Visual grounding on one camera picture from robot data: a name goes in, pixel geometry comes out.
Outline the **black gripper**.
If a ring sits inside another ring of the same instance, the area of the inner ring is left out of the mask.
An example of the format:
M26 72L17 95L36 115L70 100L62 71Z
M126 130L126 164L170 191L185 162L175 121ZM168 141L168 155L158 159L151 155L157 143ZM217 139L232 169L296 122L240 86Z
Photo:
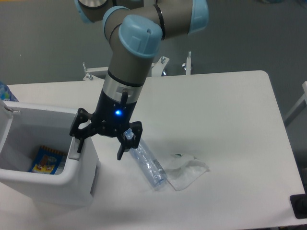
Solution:
M143 128L141 121L130 123L136 103L129 103L128 96L128 91L123 90L116 101L101 91L93 114L84 108L77 110L70 128L70 136L80 141L77 153L81 153L84 141L95 134L118 138L117 160L121 160L124 152L138 147Z

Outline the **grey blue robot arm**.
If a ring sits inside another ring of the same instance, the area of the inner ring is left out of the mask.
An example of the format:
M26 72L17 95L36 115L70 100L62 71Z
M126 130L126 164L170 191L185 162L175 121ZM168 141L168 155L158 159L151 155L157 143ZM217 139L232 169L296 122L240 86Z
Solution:
M77 0L75 6L84 22L102 22L113 54L95 111L80 108L70 135L80 142L78 152L96 134L117 138L121 159L141 140L142 123L130 119L161 42L203 30L209 21L208 3L156 0L146 6L142 0Z

